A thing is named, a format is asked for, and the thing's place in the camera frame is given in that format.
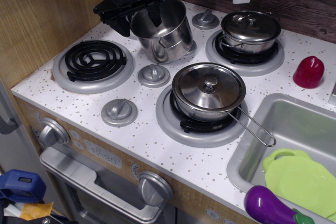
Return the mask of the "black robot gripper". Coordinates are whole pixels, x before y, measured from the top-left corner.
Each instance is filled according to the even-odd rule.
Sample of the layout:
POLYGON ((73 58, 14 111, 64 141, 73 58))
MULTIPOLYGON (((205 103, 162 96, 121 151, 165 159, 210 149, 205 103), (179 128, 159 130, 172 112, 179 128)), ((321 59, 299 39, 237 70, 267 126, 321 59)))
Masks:
POLYGON ((127 16, 141 10, 147 10, 148 16, 155 27, 161 25, 160 4, 163 0, 103 0, 93 12, 123 37, 130 36, 130 22, 127 16))

